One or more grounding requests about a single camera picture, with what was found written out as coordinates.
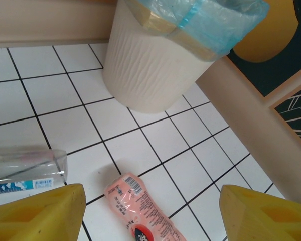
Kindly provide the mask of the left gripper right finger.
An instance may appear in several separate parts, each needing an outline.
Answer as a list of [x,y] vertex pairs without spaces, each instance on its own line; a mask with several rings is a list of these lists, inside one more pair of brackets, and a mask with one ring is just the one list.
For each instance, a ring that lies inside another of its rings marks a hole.
[[301,240],[301,204],[223,185],[220,212],[228,240]]

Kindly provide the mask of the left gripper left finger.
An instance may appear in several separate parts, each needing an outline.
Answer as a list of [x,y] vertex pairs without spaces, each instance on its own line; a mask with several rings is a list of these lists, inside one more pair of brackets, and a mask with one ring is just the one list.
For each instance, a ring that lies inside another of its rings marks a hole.
[[85,209],[82,184],[0,205],[0,240],[77,240]]

